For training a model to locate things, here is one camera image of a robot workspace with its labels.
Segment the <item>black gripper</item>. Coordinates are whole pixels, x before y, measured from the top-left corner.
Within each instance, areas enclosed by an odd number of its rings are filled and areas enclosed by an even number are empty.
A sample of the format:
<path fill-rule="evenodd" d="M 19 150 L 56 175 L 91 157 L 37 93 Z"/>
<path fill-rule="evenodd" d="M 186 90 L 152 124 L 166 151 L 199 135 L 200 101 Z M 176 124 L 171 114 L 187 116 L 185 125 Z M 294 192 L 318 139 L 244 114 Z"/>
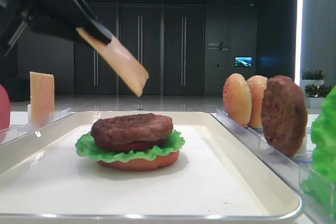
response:
<path fill-rule="evenodd" d="M 1 0 L 1 56 L 8 54 L 26 27 L 75 42 L 84 42 L 76 32 L 83 28 L 104 44 L 112 40 L 85 0 Z"/>

